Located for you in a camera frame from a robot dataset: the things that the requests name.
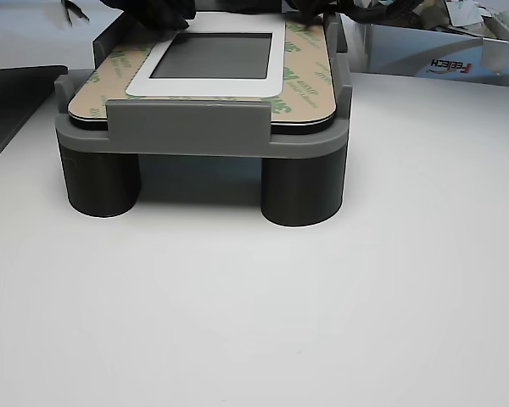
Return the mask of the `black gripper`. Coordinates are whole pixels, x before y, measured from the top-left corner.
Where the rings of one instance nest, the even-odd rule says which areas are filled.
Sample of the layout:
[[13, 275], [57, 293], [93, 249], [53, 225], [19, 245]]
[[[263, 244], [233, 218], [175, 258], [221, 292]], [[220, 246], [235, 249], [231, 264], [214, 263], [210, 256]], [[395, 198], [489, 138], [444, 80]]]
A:
[[[281, 0], [195, 0], [198, 11], [281, 11]], [[310, 28], [323, 7], [319, 0], [288, 0], [292, 20]]]

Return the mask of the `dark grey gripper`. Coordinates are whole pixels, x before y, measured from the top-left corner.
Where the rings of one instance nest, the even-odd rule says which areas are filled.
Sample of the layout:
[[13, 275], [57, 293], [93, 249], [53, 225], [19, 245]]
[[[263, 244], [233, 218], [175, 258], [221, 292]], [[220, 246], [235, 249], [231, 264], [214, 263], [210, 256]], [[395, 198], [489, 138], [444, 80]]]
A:
[[192, 0], [156, 0], [154, 6], [166, 18], [149, 18], [150, 7], [144, 0], [100, 0], [105, 6], [121, 10], [137, 20], [152, 31], [184, 31], [189, 27], [186, 20], [195, 17], [195, 2]]

